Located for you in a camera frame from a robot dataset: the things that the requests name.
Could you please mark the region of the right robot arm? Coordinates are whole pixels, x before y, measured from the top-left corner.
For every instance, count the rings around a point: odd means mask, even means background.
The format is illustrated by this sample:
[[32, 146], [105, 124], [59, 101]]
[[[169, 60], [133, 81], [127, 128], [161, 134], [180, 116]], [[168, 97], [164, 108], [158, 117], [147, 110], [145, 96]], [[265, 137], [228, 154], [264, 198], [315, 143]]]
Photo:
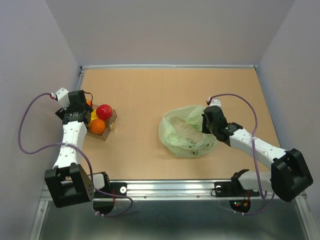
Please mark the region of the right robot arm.
[[228, 122], [222, 109], [206, 107], [202, 114], [202, 132], [211, 134], [231, 148], [238, 149], [262, 163], [268, 172], [240, 170], [233, 174], [221, 193], [242, 195], [246, 191], [258, 190], [274, 193], [281, 200], [291, 202], [313, 184], [313, 177], [303, 154], [273, 146], [252, 136], [235, 122]]

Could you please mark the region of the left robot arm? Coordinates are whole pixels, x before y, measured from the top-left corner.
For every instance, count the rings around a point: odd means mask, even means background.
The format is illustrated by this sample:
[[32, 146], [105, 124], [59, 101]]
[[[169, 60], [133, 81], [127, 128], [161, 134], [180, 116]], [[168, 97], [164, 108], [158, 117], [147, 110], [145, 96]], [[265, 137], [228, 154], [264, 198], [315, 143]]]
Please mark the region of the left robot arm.
[[82, 148], [92, 118], [92, 107], [83, 90], [60, 88], [53, 97], [61, 108], [56, 115], [62, 120], [62, 145], [52, 169], [46, 170], [44, 180], [57, 208], [87, 203], [94, 192], [100, 197], [111, 193], [111, 184], [103, 179], [95, 185], [81, 165]]

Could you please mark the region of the red orange persimmon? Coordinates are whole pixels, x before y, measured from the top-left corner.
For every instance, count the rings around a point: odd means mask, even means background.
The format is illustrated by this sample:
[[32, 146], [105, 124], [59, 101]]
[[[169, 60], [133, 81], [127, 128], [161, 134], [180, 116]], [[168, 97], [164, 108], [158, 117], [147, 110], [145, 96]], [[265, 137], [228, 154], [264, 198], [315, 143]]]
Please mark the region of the red orange persimmon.
[[90, 107], [93, 105], [91, 100], [87, 100], [86, 103], [87, 103]]

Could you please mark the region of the light green plastic bag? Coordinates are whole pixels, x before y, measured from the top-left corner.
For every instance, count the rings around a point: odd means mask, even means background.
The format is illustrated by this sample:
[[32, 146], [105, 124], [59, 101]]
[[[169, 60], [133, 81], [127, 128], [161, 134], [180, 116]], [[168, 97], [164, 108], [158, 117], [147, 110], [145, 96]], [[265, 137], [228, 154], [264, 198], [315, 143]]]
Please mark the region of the light green plastic bag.
[[199, 158], [218, 144], [212, 134], [202, 133], [205, 107], [188, 105], [165, 113], [158, 126], [159, 139], [178, 158]]

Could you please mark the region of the yellow banana bunch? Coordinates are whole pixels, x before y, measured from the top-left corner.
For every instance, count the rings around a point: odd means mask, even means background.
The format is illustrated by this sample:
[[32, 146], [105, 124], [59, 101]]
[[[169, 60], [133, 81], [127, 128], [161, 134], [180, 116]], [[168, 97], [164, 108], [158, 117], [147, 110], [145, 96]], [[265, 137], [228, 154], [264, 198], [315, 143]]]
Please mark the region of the yellow banana bunch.
[[97, 116], [97, 110], [94, 109], [92, 112], [91, 112], [91, 118], [90, 118], [90, 121], [93, 121], [95, 119], [98, 119], [99, 117]]

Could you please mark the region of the orange fruit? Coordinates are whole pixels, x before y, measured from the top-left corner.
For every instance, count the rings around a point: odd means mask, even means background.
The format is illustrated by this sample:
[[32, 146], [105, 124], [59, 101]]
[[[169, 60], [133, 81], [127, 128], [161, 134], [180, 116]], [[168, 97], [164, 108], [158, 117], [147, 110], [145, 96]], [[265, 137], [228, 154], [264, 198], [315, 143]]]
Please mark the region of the orange fruit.
[[93, 121], [90, 122], [90, 132], [96, 135], [101, 135], [106, 128], [106, 124], [102, 119], [95, 119]]

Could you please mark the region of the red apple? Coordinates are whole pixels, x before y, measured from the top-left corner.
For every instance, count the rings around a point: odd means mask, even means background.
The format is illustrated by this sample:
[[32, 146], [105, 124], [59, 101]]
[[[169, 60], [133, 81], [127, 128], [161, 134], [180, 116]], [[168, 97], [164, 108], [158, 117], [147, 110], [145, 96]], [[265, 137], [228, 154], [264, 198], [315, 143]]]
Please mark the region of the red apple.
[[105, 121], [113, 114], [113, 109], [108, 104], [102, 104], [96, 109], [96, 115], [99, 119]]

